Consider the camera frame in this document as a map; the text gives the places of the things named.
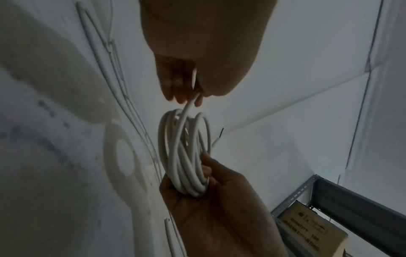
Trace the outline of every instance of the box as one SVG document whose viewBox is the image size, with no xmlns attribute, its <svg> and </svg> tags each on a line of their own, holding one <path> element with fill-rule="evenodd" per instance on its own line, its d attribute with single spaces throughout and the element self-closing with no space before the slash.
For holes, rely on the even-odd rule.
<svg viewBox="0 0 406 257">
<path fill-rule="evenodd" d="M 279 217 L 279 221 L 314 256 L 343 256 L 348 234 L 302 203 L 294 202 Z"/>
</svg>

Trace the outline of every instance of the coil of white cable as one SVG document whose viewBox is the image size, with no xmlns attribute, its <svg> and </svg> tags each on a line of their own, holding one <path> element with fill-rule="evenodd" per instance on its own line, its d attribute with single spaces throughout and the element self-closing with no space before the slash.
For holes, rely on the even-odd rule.
<svg viewBox="0 0 406 257">
<path fill-rule="evenodd" d="M 163 115 L 158 128 L 159 157 L 166 174 L 175 188 L 193 197 L 204 195 L 208 186 L 208 179 L 204 177 L 200 163 L 200 154 L 211 152 L 210 124 L 203 113 L 195 118 L 188 117 L 188 112 L 199 96 L 195 93 L 183 110 L 168 111 Z M 204 120 L 207 130 L 207 150 L 199 123 Z"/>
</svg>

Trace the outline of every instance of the brown box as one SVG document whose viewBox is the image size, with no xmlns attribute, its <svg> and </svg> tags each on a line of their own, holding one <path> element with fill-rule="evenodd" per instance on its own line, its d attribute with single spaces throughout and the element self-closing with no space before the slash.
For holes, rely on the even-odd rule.
<svg viewBox="0 0 406 257">
<path fill-rule="evenodd" d="M 317 257 L 342 257 L 348 234 L 302 203 L 294 202 L 280 217 L 282 226 Z"/>
</svg>

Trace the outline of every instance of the metal rack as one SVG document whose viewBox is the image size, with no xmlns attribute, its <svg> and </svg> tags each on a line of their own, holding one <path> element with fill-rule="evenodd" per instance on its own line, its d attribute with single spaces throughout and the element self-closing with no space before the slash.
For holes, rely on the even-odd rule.
<svg viewBox="0 0 406 257">
<path fill-rule="evenodd" d="M 278 217 L 307 190 L 311 190 L 308 207 L 320 210 L 387 255 L 406 257 L 405 215 L 318 175 L 309 178 L 271 212 L 283 242 L 296 257 L 313 255 L 281 226 Z"/>
</svg>

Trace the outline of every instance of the wire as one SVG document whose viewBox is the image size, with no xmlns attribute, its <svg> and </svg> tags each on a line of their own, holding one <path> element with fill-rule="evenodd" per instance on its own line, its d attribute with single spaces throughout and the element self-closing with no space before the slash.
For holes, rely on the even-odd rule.
<svg viewBox="0 0 406 257">
<path fill-rule="evenodd" d="M 208 186 L 208 179 L 204 177 L 200 163 L 200 154 L 206 151 L 198 126 L 202 119 L 206 124 L 209 154 L 212 147 L 210 124 L 206 116 L 203 113 L 197 114 L 195 118 L 187 116 L 199 94 L 194 94 L 183 111 L 176 109 L 165 113 L 158 128 L 159 157 L 166 174 L 179 192 L 194 197 L 204 195 Z M 165 139 L 169 145 L 169 155 Z"/>
</svg>

